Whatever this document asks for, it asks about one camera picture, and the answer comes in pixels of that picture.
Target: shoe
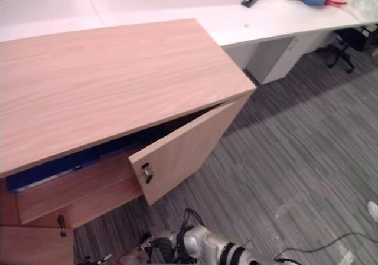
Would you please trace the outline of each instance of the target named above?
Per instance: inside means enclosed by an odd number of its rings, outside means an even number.
[[[378,205],[374,203],[373,201],[369,201],[367,203],[367,210],[369,211],[371,217],[378,224]]]

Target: wood grain surface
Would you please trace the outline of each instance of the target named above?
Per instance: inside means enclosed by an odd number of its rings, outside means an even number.
[[[19,219],[28,223],[133,176],[127,151],[17,193]]]
[[[8,192],[5,180],[0,179],[0,225],[18,224],[19,218],[16,195]]]
[[[250,95],[222,104],[130,156],[149,205],[197,171]],[[154,177],[146,183],[142,165]]]
[[[141,186],[133,175],[115,185],[103,188],[62,209],[27,223],[25,226],[58,228],[58,216],[63,215],[68,228],[77,228],[141,195],[143,195]]]
[[[32,37],[1,50],[0,177],[254,89],[193,19]]]
[[[0,227],[0,264],[71,265],[73,230],[60,237],[56,228]]]

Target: gray carpet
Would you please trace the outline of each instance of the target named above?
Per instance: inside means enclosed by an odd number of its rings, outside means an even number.
[[[76,259],[117,255],[147,231],[177,230],[191,207],[215,233],[273,258],[356,231],[378,239],[366,211],[378,202],[378,60],[356,70],[303,56],[258,87],[202,169],[153,206],[143,197],[75,230]],[[302,264],[378,264],[378,245],[347,237]]]

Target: black cable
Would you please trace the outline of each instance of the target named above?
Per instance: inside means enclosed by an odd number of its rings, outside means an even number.
[[[339,240],[342,240],[343,238],[348,237],[348,236],[350,236],[350,235],[357,235],[357,236],[359,236],[359,237],[364,237],[364,238],[366,238],[367,240],[370,240],[370,241],[373,242],[373,243],[378,243],[378,240],[375,240],[375,239],[373,239],[373,238],[371,238],[371,237],[368,237],[368,236],[366,236],[366,235],[364,235],[364,234],[360,234],[360,233],[352,232],[352,233],[343,234],[341,237],[336,238],[334,241],[332,241],[332,242],[330,242],[330,243],[328,243],[328,244],[326,244],[326,245],[324,245],[324,246],[321,246],[321,247],[315,248],[315,249],[304,250],[304,249],[298,249],[298,248],[288,247],[288,248],[282,250],[280,253],[278,253],[278,254],[276,255],[276,257],[274,258],[274,260],[276,260],[276,259],[277,259],[282,253],[284,253],[284,252],[286,252],[286,251],[289,251],[289,250],[290,250],[290,251],[302,252],[302,253],[314,253],[314,252],[318,252],[318,251],[321,251],[321,250],[323,250],[323,249],[326,249],[327,247],[333,245],[334,243],[338,242]]]
[[[303,265],[302,263],[299,263],[298,261],[295,261],[295,260],[290,259],[290,258],[278,258],[278,259],[274,259],[274,261],[277,261],[278,263],[291,262],[291,263],[294,263],[296,265]]]
[[[204,223],[197,212],[195,212],[191,208],[185,209],[183,222],[181,223],[180,231],[178,232],[176,236],[177,251],[178,251],[179,258],[174,260],[175,264],[177,264],[178,262],[180,262],[181,264],[194,264],[196,262],[196,259],[189,256],[185,248],[185,244],[184,244],[185,233],[191,228],[193,228],[193,227],[188,227],[189,218],[191,216],[193,216],[201,225],[204,226]]]

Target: cabinet door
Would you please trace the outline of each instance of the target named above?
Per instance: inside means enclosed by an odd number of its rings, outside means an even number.
[[[73,230],[60,237],[57,228],[0,227],[0,264],[72,265]]]
[[[249,96],[215,107],[129,157],[149,205],[201,167]]]

